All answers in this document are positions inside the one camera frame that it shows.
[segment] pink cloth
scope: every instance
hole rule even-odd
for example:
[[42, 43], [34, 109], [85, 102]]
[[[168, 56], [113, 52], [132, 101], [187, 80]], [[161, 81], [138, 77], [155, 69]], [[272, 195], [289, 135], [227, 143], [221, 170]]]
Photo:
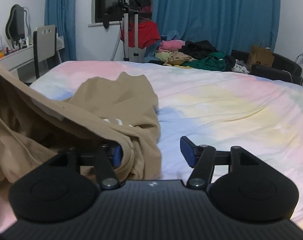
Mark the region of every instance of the pink cloth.
[[172, 41], [162, 41], [159, 45], [159, 52], [169, 52], [169, 51], [175, 51], [182, 48], [182, 46], [185, 46], [185, 41], [181, 40], [172, 40]]

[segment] bed sheet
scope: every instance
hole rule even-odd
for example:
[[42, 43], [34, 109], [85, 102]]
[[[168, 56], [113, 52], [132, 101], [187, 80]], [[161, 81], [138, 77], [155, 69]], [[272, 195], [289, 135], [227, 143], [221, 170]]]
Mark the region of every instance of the bed sheet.
[[[31, 87], [63, 100], [88, 78], [115, 80], [123, 71], [146, 75], [159, 97], [161, 179], [186, 181], [192, 172], [180, 152], [181, 136], [222, 151], [242, 146], [297, 185], [300, 198], [292, 221], [303, 229], [302, 87], [240, 73], [99, 61], [65, 62]], [[216, 167], [213, 180], [225, 173], [225, 167]], [[10, 213], [7, 203], [3, 210]], [[13, 215], [2, 221], [0, 230], [14, 221]]]

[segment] window sill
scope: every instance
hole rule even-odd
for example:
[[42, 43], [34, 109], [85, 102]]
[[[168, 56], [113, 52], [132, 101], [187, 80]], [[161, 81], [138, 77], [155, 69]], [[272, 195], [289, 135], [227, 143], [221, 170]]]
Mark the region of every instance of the window sill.
[[[115, 22], [109, 22], [109, 24], [118, 24], [119, 25], [119, 21], [115, 21]], [[88, 24], [88, 27], [96, 27], [96, 26], [102, 26], [104, 25], [103, 23], [91, 23]]]

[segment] black ribbed surface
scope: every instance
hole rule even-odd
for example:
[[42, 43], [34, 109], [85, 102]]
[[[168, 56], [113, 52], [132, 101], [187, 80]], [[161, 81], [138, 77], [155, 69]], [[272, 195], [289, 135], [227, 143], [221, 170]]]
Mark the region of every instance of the black ribbed surface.
[[211, 204], [201, 191], [181, 181], [127, 181], [105, 191], [81, 216], [57, 224], [18, 221], [6, 240], [302, 240], [303, 232], [284, 220], [270, 225], [235, 221]]

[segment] curtain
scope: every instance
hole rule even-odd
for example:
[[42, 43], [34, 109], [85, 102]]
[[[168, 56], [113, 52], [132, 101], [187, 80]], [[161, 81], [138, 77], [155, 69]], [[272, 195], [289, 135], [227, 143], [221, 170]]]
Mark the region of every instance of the curtain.
[[218, 50], [249, 51], [252, 44], [275, 48], [280, 0], [154, 0], [153, 20], [167, 36], [209, 40]]
[[59, 36], [64, 36], [62, 61], [76, 60], [76, 0], [46, 0], [45, 25], [55, 24]]

